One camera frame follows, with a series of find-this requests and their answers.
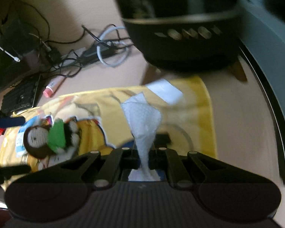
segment keyboard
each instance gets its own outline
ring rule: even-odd
[[[1,111],[7,115],[35,107],[41,88],[41,75],[33,75],[22,80],[10,90],[2,101]]]

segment computer tower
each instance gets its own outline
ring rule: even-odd
[[[0,49],[0,92],[22,78],[49,68],[43,57],[38,34],[18,15],[24,6],[18,0],[0,0],[0,47],[18,57],[16,62]]]

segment white label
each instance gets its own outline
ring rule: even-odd
[[[183,96],[180,90],[165,79],[154,81],[147,84],[146,87],[170,105],[176,104]]]

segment white cable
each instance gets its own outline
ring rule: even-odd
[[[0,50],[2,50],[4,53],[8,54],[10,57],[12,57],[16,62],[20,62],[20,58],[13,56],[12,54],[8,53],[6,50],[4,50],[1,46],[0,46]]]
[[[125,27],[123,27],[123,26],[120,26],[120,27],[111,27],[111,28],[109,28],[108,30],[104,31],[104,32],[99,36],[99,39],[100,39],[100,40],[104,40],[105,36],[106,36],[108,33],[112,32],[112,31],[115,31],[115,30],[120,30],[120,29],[125,29]],[[123,41],[114,42],[114,44],[127,45],[127,44],[126,44],[125,42],[123,42]],[[118,62],[112,63],[112,64],[108,64],[108,63],[106,63],[106,62],[103,60],[103,58],[102,58],[101,49],[100,49],[100,46],[99,46],[99,45],[97,45],[96,50],[97,50],[97,56],[98,56],[100,62],[101,62],[103,65],[105,65],[105,66],[107,66],[107,67],[111,67],[111,68],[115,68],[115,67],[121,65],[121,64],[124,62],[124,60],[125,60],[125,59],[129,56],[129,54],[130,54],[130,49],[129,49],[129,47],[126,47],[126,48],[125,48],[124,55],[119,59]]]
[[[51,51],[52,49],[51,49],[51,47],[49,47],[39,36],[37,36],[36,34],[33,34],[33,33],[29,33],[30,35],[32,35],[32,36],[34,36],[34,37],[36,37],[36,38],[38,38],[38,39],[40,39],[41,40],[41,42],[44,44],[44,46],[46,47],[46,49],[47,49],[47,51]]]

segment gray cable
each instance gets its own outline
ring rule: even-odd
[[[120,29],[125,29],[125,27],[111,27],[111,28],[109,28],[108,30],[104,31],[104,32],[100,35],[99,39],[102,41],[102,40],[104,40],[105,36],[106,36],[108,33],[112,32],[112,31],[115,31],[115,30],[120,30]],[[127,45],[127,44],[126,44],[125,42],[123,42],[123,41],[114,42],[114,44]],[[129,54],[130,54],[130,48],[129,48],[129,47],[126,47],[126,48],[125,48],[124,55],[118,60],[118,62],[112,63],[112,64],[108,64],[108,63],[106,63],[106,62],[103,60],[103,58],[102,58],[102,55],[101,55],[101,48],[100,48],[99,45],[97,45],[96,50],[97,50],[97,56],[98,56],[100,62],[101,62],[103,65],[105,65],[106,67],[111,67],[111,68],[115,68],[115,67],[121,65],[121,64],[125,61],[125,59],[129,56]]]

